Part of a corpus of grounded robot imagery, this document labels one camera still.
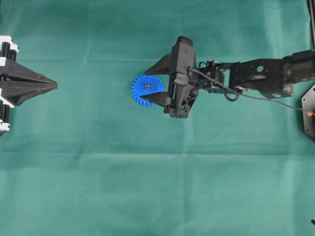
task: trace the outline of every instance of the green cloth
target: green cloth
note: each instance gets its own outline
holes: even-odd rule
[[[310,49],[306,1],[1,4],[17,61],[60,87],[14,109],[0,138],[1,236],[315,234],[315,144],[300,112],[201,91],[188,119],[172,119],[130,92],[179,35],[198,62]],[[281,101],[301,106],[311,85]]]

